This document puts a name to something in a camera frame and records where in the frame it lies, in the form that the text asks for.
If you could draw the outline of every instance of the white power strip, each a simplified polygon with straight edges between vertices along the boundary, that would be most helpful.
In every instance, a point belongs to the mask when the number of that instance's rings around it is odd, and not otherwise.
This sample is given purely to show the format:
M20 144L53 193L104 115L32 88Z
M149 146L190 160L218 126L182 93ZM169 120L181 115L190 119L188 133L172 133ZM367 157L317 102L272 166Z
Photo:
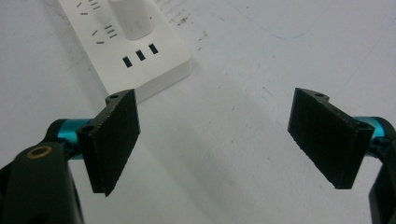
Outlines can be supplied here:
M109 94L136 90L141 102L191 72L191 55L152 0L152 32L127 39L107 0L59 0Z

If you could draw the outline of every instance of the white table surface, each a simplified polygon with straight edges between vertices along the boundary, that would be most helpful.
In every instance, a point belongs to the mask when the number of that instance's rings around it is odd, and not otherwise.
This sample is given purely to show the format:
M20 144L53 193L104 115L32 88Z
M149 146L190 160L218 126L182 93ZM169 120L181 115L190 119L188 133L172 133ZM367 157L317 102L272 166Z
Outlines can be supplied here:
M381 165L336 190L287 132L294 88L396 125L396 2L157 0L191 49L186 79L138 105L112 194L69 166L86 223L371 223ZM0 166L106 90L56 0L0 3Z

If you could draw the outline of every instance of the brass screw hole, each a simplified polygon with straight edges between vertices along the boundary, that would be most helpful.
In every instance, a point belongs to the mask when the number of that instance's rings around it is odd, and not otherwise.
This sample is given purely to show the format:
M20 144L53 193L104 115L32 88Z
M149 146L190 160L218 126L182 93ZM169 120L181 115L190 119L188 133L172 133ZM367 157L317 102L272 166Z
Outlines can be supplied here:
M38 159L41 157L45 157L52 151L52 147L48 146L40 146L35 147L27 153L27 158L29 159Z

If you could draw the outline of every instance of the power strip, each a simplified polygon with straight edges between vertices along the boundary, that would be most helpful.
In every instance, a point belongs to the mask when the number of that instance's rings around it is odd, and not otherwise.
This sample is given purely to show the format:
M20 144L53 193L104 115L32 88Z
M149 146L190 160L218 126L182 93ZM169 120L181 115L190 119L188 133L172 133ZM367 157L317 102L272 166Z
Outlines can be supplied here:
M59 0L109 94L135 89L141 102L191 73L191 54L152 0L152 32L127 39L107 0Z

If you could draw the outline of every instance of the outlet slot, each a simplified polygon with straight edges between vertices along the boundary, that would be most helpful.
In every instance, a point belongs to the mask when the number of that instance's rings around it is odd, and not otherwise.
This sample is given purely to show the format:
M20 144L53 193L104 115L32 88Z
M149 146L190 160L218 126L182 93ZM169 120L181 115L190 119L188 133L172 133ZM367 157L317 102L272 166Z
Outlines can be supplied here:
M154 44L150 44L150 45L148 45L148 47L151 49L151 52L153 54L158 53L158 50L157 50L157 48L155 48Z
M128 57L124 57L122 60L124 61L126 67L132 67L132 63Z
M142 50L138 50L138 51L136 52L136 54L137 54L137 57L139 57L140 61L143 61L143 60L146 59L146 57L145 57L145 55L143 54Z

